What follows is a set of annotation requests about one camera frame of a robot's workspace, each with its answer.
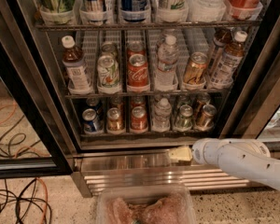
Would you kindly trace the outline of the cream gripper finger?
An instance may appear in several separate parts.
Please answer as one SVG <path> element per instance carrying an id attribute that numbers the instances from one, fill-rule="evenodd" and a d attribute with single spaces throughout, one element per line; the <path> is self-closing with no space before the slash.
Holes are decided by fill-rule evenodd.
<path id="1" fill-rule="evenodd" d="M 168 155 L 170 160 L 175 162 L 192 160 L 191 149 L 187 146 L 171 148 Z"/>

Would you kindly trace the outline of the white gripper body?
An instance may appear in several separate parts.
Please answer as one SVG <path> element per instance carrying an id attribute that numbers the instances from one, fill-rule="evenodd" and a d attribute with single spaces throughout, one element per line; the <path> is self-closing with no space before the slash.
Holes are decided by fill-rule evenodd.
<path id="1" fill-rule="evenodd" d="M 192 157 L 199 164 L 217 165 L 218 139 L 204 138 L 192 146 Z"/>

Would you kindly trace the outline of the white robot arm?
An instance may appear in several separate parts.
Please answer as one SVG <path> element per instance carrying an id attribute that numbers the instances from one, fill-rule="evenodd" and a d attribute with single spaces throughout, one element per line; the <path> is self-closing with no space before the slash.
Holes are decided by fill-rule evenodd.
<path id="1" fill-rule="evenodd" d="M 280 160 L 272 158 L 269 149 L 256 139 L 204 138 L 192 148 L 175 147 L 167 153 L 173 162 L 195 160 L 280 191 Z"/>

